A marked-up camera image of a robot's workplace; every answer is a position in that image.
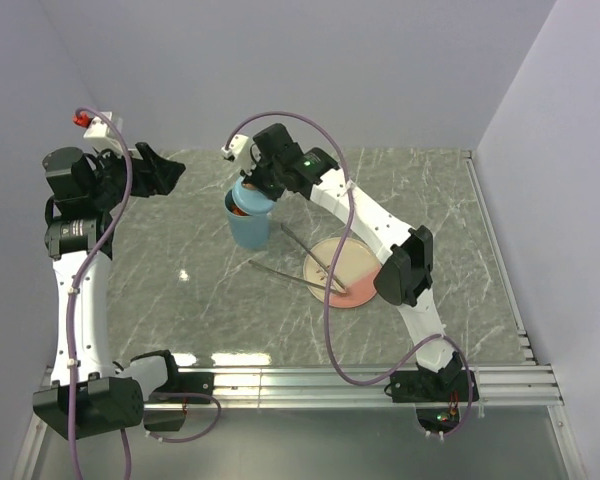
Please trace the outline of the light blue round lid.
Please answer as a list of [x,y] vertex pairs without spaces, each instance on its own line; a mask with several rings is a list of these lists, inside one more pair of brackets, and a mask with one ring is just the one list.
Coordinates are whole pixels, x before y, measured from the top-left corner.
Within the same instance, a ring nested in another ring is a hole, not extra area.
[[245,178],[239,177],[231,190],[233,203],[250,216],[267,215],[275,202],[252,185],[245,184]]

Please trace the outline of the light blue cylindrical container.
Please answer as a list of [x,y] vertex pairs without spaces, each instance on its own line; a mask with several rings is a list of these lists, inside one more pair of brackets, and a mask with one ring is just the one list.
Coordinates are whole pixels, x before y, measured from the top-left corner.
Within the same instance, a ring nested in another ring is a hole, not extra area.
[[229,204],[233,203],[231,191],[226,193],[224,202],[229,229],[235,243],[238,246],[249,250],[259,250],[264,248],[269,240],[269,216],[233,215],[229,211]]

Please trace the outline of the steel serving tongs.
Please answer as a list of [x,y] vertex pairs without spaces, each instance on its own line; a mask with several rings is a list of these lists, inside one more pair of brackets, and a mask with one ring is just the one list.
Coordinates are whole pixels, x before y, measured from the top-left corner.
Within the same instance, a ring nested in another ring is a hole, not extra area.
[[313,250],[304,243],[287,225],[284,223],[280,224],[281,231],[289,237],[296,245],[301,248],[305,253],[305,259],[303,264],[303,272],[301,277],[289,275],[279,270],[267,267],[253,259],[248,260],[248,264],[252,267],[270,275],[279,276],[286,280],[297,282],[306,287],[310,287],[316,290],[322,290],[323,292],[344,297],[349,293],[347,286],[336,276],[333,276],[333,287],[328,288],[326,285],[327,276],[329,273],[329,266],[323,262]]

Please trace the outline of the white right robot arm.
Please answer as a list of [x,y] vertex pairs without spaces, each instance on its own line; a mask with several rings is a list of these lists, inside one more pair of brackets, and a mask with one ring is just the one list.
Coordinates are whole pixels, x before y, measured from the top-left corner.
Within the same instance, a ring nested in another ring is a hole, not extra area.
[[286,127],[275,123],[252,137],[233,133],[223,154],[237,161],[248,184],[271,201],[302,195],[341,220],[373,252],[381,268],[373,285],[395,306],[414,343],[424,393],[446,398],[461,373],[460,355],[445,340],[433,297],[433,235],[399,220],[350,179],[344,160],[323,149],[303,150]]

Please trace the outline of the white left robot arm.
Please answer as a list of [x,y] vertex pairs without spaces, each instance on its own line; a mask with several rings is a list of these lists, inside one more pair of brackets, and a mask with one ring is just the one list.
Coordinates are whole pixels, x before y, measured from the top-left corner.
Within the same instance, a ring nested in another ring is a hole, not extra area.
[[63,147],[42,161],[52,195],[45,206],[44,243],[58,288],[58,340],[50,387],[34,393],[34,413],[65,439],[139,425],[144,403],[176,399],[183,379],[170,351],[134,357],[126,368],[109,352],[107,291],[113,259],[113,209],[126,190],[135,197],[168,195],[183,164],[138,142],[129,160]]

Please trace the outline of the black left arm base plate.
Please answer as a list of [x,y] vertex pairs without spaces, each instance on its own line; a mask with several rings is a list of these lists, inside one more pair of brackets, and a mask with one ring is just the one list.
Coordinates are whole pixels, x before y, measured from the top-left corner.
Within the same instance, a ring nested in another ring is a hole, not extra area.
[[210,371],[179,372],[174,380],[168,380],[151,393],[149,399],[154,402],[210,404],[214,380],[214,374]]

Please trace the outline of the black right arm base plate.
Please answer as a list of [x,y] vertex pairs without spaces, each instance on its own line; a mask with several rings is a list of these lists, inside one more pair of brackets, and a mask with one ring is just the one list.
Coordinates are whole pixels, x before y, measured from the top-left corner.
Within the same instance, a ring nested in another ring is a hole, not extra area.
[[461,371],[449,383],[442,377],[424,371],[397,371],[389,377],[384,393],[393,403],[449,403],[452,400],[467,402],[469,389],[472,389],[472,400],[480,399],[474,372],[470,372],[468,382],[465,371]]

